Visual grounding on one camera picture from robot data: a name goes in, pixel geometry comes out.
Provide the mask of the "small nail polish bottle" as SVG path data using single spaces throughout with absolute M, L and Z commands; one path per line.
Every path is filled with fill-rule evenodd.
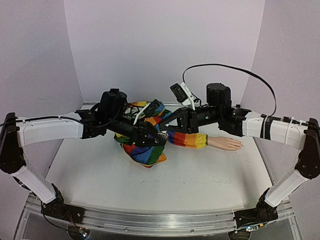
M 158 136 L 159 138 L 167 141 L 169 135 L 168 135 L 166 132 L 159 131 L 159 132 L 157 133 L 157 136 Z

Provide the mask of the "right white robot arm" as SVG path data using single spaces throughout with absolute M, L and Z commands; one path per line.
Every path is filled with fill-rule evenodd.
M 303 183 L 319 176 L 320 127 L 316 119 L 295 120 L 292 117 L 274 117 L 249 109 L 233 108 L 231 89 L 222 83 L 209 83 L 206 86 L 208 105 L 204 107 L 195 106 L 185 83 L 176 83 L 170 89 L 183 106 L 159 124 L 162 131 L 194 134 L 198 133 L 201 126 L 217 123 L 221 131 L 231 135 L 269 140 L 300 151 L 294 169 L 268 188 L 256 207 L 234 213 L 237 229 L 277 220 L 277 206 Z

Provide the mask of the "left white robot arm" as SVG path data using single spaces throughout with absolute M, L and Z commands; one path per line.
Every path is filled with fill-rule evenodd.
M 138 111 L 134 119 L 125 116 L 127 95 L 117 88 L 102 94 L 91 109 L 77 110 L 67 116 L 17 117 L 6 115 L 0 132 L 0 169 L 11 175 L 18 184 L 38 197 L 44 216 L 81 223 L 85 210 L 66 204 L 60 190 L 36 173 L 24 157 L 23 148 L 34 143 L 62 139 L 90 139 L 104 136 L 108 130 L 128 137 L 137 147 L 163 147 L 168 135 L 159 131 L 142 115 L 149 117 L 160 106 L 154 100 Z

